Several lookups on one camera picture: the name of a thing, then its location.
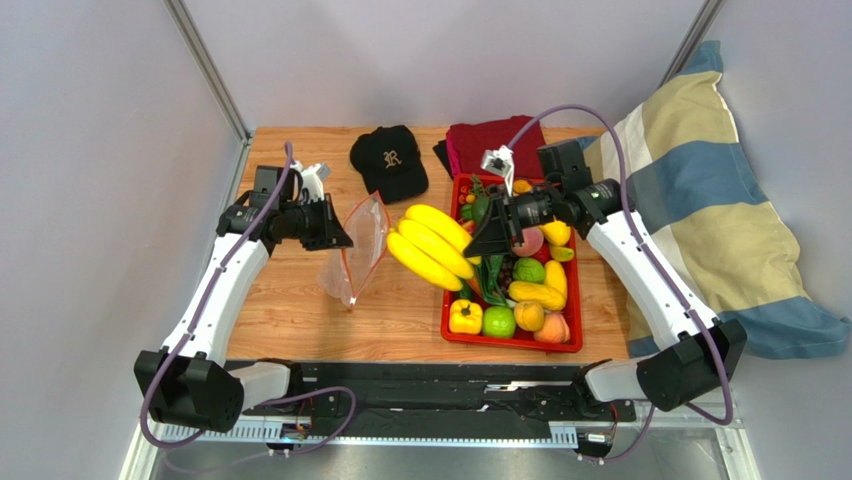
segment black cap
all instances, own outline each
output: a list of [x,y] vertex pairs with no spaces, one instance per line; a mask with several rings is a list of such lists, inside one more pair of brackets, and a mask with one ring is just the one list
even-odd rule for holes
[[378,190],[385,203],[416,197],[429,188],[417,141],[405,125],[361,135],[352,145],[349,161],[364,177],[367,192]]

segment banana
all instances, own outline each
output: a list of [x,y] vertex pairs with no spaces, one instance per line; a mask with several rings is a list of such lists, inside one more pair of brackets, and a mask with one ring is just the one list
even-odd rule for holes
[[459,277],[455,276],[442,267],[438,262],[429,258],[417,247],[400,235],[397,231],[388,234],[388,251],[391,252],[399,263],[405,265],[409,270],[422,277],[427,282],[441,287],[444,290],[458,292],[462,289]]
[[[470,234],[461,228],[461,225],[456,223],[449,215],[433,206],[424,204],[412,205],[405,211],[405,217],[437,233],[438,236],[446,240],[459,253],[463,254],[465,247],[473,240]],[[479,265],[482,259],[471,257],[467,261],[474,265]]]
[[396,229],[412,245],[432,257],[453,275],[465,280],[473,278],[473,266],[470,262],[437,233],[409,218],[400,220]]

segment red tray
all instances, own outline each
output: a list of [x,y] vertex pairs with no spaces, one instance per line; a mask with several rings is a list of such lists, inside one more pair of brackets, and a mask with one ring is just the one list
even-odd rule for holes
[[[493,175],[479,175],[483,185],[491,185],[494,183],[502,183],[503,179]],[[473,185],[471,175],[462,173],[456,176],[453,182],[453,208],[451,215],[458,219],[460,205],[458,197],[461,187]],[[576,232],[571,232],[571,240],[568,241],[568,246],[576,251]],[[456,300],[456,293],[449,290],[444,291],[444,306],[441,313],[441,336],[450,342],[473,343],[479,345],[495,345],[502,347],[529,348],[533,350],[542,350],[545,352],[557,353],[576,353],[583,348],[583,328],[580,322],[580,285],[577,276],[577,259],[562,264],[565,268],[565,277],[568,279],[568,299],[565,302],[565,309],[562,315],[565,317],[565,323],[571,330],[571,340],[567,343],[544,343],[537,342],[533,339],[532,332],[515,329],[515,335],[512,338],[492,338],[483,335],[465,335],[450,332],[450,305]],[[485,310],[489,307],[481,298],[476,299],[476,303],[482,306]]]

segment pillow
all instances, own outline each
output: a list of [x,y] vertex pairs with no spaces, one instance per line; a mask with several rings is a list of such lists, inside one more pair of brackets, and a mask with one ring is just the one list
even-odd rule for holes
[[[811,301],[796,268],[799,244],[757,185],[736,125],[716,90],[719,42],[616,127],[628,190],[657,246],[684,282],[723,321],[738,319],[746,351],[764,358],[812,358],[844,351],[848,319]],[[581,139],[596,181],[619,178],[608,133]],[[658,350],[630,299],[631,356]]]

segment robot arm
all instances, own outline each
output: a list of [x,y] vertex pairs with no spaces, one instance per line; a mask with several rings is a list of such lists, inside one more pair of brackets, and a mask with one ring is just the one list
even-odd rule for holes
[[[134,365],[144,395],[169,353],[190,334],[155,387],[148,409],[154,420],[227,432],[244,410],[287,393],[290,368],[284,362],[260,361],[228,372],[223,368],[225,350],[249,288],[276,245],[291,238],[298,239],[309,251],[352,246],[334,213],[331,196],[323,192],[322,182],[329,173],[325,164],[303,169],[299,162],[293,162],[281,195],[270,198],[284,169],[258,167],[254,189],[221,215],[212,261],[186,312],[162,348],[141,352]],[[223,257],[238,244],[270,201],[273,204],[265,218],[222,270]],[[208,292],[214,275],[218,275],[217,281]],[[191,319],[202,302],[206,302],[204,309],[190,332]]]
[[[585,399],[578,413],[596,415],[617,399],[648,399],[670,411],[720,386],[711,347],[693,320],[709,331],[730,379],[742,353],[746,333],[740,323],[721,323],[692,292],[644,229],[639,212],[629,213],[643,237],[636,239],[622,211],[615,180],[593,183],[575,141],[539,149],[545,182],[512,196],[511,150],[486,151],[482,167],[505,178],[491,187],[485,220],[474,232],[466,257],[508,253],[519,245],[521,230],[562,220],[599,252],[615,270],[650,325],[660,353],[627,361],[603,361],[582,369],[573,388]],[[688,298],[689,311],[664,280],[670,277]]]

